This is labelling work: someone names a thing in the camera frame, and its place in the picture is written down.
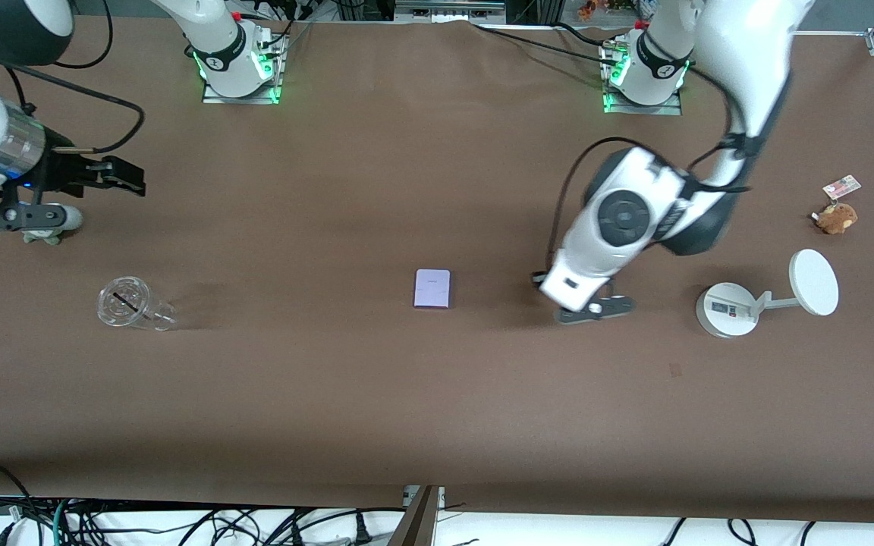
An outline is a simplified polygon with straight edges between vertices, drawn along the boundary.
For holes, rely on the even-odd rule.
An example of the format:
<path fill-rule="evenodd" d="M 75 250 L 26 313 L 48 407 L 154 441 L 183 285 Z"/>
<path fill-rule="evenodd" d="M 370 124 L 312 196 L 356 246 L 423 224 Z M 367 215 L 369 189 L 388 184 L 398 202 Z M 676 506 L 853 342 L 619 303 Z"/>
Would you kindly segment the small lavender box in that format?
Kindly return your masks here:
<path fill-rule="evenodd" d="M 413 307 L 417 309 L 451 308 L 451 270 L 417 269 Z"/>

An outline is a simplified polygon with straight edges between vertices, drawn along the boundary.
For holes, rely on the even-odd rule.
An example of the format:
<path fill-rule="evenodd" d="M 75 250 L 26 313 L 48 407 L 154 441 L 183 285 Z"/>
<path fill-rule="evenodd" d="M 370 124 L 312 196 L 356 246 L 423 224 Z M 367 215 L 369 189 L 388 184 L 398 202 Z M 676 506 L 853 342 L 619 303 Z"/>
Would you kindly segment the white round phone stand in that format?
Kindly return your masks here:
<path fill-rule="evenodd" d="M 832 264 L 814 249 L 797 251 L 788 263 L 791 296 L 777 300 L 772 291 L 753 295 L 735 283 L 719 283 L 700 294 L 695 314 L 701 328 L 722 339 L 742 337 L 759 324 L 763 312 L 801 308 L 810 315 L 831 315 L 840 289 Z"/>

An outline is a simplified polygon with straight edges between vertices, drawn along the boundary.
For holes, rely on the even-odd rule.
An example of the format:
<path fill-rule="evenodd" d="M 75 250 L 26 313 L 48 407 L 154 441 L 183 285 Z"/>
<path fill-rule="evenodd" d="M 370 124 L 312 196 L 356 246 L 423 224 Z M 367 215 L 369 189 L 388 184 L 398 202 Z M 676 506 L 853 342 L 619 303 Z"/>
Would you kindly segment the clear plastic cup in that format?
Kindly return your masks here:
<path fill-rule="evenodd" d="M 133 276 L 114 279 L 100 291 L 96 314 L 105 325 L 116 328 L 170 331 L 178 325 L 174 307 Z"/>

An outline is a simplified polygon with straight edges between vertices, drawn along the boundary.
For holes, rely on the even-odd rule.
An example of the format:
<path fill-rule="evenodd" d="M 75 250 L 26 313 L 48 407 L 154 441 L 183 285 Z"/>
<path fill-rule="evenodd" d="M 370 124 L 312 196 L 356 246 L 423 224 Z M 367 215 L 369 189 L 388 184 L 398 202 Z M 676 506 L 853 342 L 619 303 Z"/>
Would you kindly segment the brown table cover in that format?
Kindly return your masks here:
<path fill-rule="evenodd" d="M 34 495 L 874 521 L 874 58 L 798 36 L 791 91 L 725 238 L 656 246 L 616 280 L 637 308 L 558 325 L 532 287 L 574 158 L 607 136 L 685 166 L 725 125 L 602 110 L 586 62 L 451 24 L 315 24 L 282 103 L 205 105 L 170 20 L 120 20 L 61 76 L 145 108 L 122 150 L 148 193 L 89 189 L 59 246 L 0 233 L 0 464 Z M 822 188 L 853 175 L 831 201 Z M 859 215 L 828 235 L 811 214 Z M 831 315 L 701 328 L 700 294 L 791 296 L 802 249 Z M 417 269 L 451 308 L 413 307 Z M 144 280 L 170 331 L 105 325 Z"/>

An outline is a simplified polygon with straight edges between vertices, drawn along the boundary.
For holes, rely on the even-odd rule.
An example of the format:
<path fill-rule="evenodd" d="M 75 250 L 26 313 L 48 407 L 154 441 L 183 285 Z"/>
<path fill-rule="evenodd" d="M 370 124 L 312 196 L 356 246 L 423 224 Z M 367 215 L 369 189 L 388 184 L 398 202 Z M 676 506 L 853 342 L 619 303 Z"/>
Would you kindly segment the brown table leg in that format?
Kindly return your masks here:
<path fill-rule="evenodd" d="M 433 546 L 438 512 L 437 487 L 422 486 L 404 511 L 386 546 Z"/>

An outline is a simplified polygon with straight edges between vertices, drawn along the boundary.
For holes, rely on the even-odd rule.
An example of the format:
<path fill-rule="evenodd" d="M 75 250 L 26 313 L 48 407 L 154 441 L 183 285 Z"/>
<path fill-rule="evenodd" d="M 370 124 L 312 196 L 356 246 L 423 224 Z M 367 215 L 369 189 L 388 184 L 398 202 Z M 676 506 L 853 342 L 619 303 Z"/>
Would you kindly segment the small pink white card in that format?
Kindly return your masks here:
<path fill-rule="evenodd" d="M 826 184 L 822 188 L 822 191 L 826 194 L 829 200 L 837 201 L 844 196 L 859 190 L 861 187 L 861 183 L 853 175 L 846 175 L 845 177 L 840 177 L 840 179 L 835 182 Z"/>

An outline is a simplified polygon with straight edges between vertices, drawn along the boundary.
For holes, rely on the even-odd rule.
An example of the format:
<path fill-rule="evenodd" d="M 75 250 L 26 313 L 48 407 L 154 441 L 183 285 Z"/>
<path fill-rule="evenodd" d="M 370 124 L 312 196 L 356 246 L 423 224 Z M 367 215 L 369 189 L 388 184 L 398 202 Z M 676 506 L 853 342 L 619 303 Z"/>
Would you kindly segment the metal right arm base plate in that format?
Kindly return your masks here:
<path fill-rule="evenodd" d="M 194 52 L 199 76 L 203 80 L 205 104 L 277 105 L 287 62 L 285 36 L 274 38 L 272 31 L 249 21 L 241 21 L 245 35 L 242 51 L 229 59 L 222 71 L 222 60 Z"/>

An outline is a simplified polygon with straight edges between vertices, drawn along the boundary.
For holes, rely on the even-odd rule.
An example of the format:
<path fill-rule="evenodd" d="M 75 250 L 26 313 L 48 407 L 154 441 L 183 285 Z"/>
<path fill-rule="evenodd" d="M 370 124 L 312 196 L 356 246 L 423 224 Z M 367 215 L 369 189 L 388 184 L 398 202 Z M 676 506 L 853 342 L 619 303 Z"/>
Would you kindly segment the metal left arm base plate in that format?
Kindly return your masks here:
<path fill-rule="evenodd" d="M 613 65 L 601 69 L 602 102 L 605 113 L 629 115 L 682 115 L 682 100 L 679 90 L 674 90 L 671 96 L 659 105 L 641 105 L 632 102 L 624 96 L 613 84 L 614 76 L 621 76 L 629 63 L 627 43 L 618 39 L 603 40 L 598 46 L 600 58 L 611 60 Z"/>

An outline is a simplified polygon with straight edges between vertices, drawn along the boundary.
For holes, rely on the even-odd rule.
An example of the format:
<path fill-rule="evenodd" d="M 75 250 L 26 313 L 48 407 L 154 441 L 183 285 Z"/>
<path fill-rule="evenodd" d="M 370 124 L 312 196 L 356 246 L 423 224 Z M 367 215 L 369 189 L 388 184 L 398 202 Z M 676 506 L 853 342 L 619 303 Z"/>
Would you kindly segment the metal table bracket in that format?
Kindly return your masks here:
<path fill-rule="evenodd" d="M 413 499 L 416 497 L 417 493 L 422 490 L 422 487 L 417 485 L 409 485 L 403 487 L 402 491 L 402 506 L 404 509 L 408 509 L 410 505 L 413 503 Z M 444 510 L 446 508 L 446 488 L 440 486 L 437 487 L 438 493 L 438 510 Z"/>

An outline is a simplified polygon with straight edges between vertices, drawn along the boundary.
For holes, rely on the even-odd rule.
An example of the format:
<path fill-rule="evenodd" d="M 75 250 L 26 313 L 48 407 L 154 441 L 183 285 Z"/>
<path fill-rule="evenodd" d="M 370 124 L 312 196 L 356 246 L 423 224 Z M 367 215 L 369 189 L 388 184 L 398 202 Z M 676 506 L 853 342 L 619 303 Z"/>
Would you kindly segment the grey metal rail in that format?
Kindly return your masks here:
<path fill-rule="evenodd" d="M 468 20 L 506 24 L 505 0 L 395 0 L 395 22 Z"/>

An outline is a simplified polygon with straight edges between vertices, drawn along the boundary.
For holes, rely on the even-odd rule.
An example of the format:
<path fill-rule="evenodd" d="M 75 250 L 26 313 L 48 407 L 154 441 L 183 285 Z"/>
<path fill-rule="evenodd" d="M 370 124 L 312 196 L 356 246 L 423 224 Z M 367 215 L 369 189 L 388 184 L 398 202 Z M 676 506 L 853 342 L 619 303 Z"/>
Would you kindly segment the brown plush keychain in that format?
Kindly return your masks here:
<path fill-rule="evenodd" d="M 859 221 L 859 215 L 850 205 L 836 202 L 825 207 L 819 213 L 811 214 L 815 226 L 828 235 L 842 234 L 854 222 Z"/>

